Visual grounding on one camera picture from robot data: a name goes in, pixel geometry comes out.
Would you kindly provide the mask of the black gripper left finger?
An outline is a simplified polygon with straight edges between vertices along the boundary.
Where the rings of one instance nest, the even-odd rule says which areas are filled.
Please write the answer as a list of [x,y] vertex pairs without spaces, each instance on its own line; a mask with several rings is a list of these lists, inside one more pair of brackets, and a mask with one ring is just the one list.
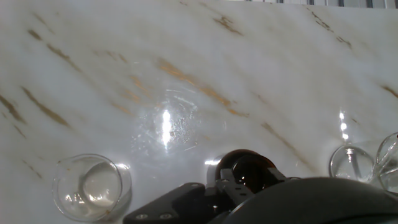
[[204,224],[231,208],[225,193],[191,182],[126,215],[123,224]]

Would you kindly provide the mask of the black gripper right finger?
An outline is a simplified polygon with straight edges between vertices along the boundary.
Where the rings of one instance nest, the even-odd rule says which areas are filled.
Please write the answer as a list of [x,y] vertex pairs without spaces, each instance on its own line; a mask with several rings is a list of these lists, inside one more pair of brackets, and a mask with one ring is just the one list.
[[276,183],[240,203],[223,223],[397,223],[397,194],[362,182],[327,177]]

